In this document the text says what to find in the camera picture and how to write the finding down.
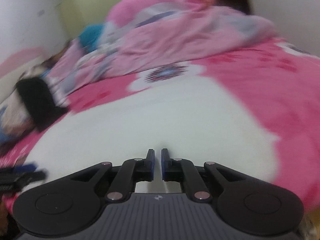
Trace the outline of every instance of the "pink blanket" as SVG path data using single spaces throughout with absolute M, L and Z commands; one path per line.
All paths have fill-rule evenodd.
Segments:
M 102 78 L 200 59 L 276 35 L 270 21 L 214 6 L 215 1 L 123 0 L 110 11 L 100 38 L 109 51 L 71 67 L 79 59 L 75 41 L 50 75 L 64 80 L 71 93 Z

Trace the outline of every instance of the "pillow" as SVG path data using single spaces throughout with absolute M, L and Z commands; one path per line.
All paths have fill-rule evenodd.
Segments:
M 5 107 L 7 105 L 8 102 L 8 98 L 6 98 L 5 100 L 2 101 L 2 103 L 0 104 L 0 109 L 2 109 L 3 107 Z
M 88 53 L 98 48 L 98 40 L 102 34 L 104 24 L 88 25 L 79 35 L 79 40 L 83 48 Z
M 5 143 L 14 141 L 16 139 L 15 136 L 8 135 L 6 132 L 3 131 L 2 116 L 4 115 L 5 110 L 6 110 L 6 107 L 3 107 L 0 109 L 0 147 Z

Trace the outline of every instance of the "logo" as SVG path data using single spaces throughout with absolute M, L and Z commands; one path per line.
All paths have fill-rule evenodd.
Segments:
M 163 199 L 163 197 L 160 196 L 160 195 L 158 195 L 158 196 L 155 197 L 155 199 L 156 199 L 157 201 L 160 201 L 161 199 Z

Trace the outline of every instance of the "blue cloth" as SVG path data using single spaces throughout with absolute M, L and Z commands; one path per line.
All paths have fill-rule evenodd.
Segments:
M 104 24 L 88 25 L 79 35 L 79 40 L 87 52 L 93 52 L 98 48 L 98 41 L 103 32 Z
M 13 171 L 16 173 L 23 173 L 23 172 L 35 172 L 38 168 L 36 163 L 29 163 L 21 166 L 15 166 Z
M 44 78 L 50 73 L 51 69 L 45 70 L 42 74 L 39 75 L 39 78 Z

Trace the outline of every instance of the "teal fabric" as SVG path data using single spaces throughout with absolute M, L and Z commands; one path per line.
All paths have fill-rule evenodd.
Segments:
M 98 48 L 98 41 L 103 32 L 103 24 L 88 25 L 79 35 L 79 40 L 87 52 L 93 52 Z

